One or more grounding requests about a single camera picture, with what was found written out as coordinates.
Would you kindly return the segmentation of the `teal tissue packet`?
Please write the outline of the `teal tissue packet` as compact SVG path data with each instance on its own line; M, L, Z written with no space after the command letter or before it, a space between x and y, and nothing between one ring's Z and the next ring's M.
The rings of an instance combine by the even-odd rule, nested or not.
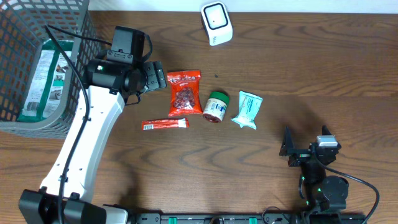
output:
M252 129L257 129L254 120L262 102L263 99L261 97L252 93L240 91L238 114L231 119L232 122L239 124L240 128L247 126Z

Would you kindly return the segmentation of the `red stick packet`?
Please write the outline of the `red stick packet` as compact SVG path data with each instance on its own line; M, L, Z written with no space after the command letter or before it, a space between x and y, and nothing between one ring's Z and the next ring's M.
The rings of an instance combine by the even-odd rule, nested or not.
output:
M146 131L152 129L188 128L190 125L186 118L181 118L143 121L141 126L142 130Z

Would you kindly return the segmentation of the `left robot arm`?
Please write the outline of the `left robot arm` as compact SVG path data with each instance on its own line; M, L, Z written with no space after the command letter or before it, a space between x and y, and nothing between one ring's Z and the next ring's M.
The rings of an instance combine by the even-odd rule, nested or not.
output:
M24 190L19 210L27 223L131 223L118 205L92 204L95 178L109 134L131 95L166 86L160 61L93 59L85 67L77 111L55 164L39 190Z

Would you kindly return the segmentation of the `green-lid seasoning jar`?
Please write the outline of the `green-lid seasoning jar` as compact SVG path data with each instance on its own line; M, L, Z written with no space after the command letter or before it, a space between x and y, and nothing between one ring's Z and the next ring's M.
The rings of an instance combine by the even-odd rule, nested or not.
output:
M219 91L213 91L206 102L203 117L211 123L220 123L225 116L228 105L228 95Z

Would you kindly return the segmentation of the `red snack bag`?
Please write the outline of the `red snack bag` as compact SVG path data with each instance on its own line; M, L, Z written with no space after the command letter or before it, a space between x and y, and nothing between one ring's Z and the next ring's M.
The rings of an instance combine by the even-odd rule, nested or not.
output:
M202 114L199 97L199 70L170 72L167 80L171 84L171 101L169 117L184 114Z

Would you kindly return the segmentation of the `green 3M product package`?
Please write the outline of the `green 3M product package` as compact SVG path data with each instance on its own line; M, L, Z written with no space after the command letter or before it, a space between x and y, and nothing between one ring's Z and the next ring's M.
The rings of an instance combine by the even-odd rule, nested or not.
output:
M52 40L46 41L18 122L35 123L47 119L60 104L69 64Z

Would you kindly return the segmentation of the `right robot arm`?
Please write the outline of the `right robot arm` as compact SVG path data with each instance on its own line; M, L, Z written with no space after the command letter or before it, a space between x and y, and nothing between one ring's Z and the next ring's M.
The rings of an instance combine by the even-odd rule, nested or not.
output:
M295 148L289 128L285 128L279 155L287 156L288 166L300 167L298 191L307 208L290 216L290 223L341 223L340 211L346 208L349 183L326 174L326 166L336 160L341 145L326 126L306 149Z

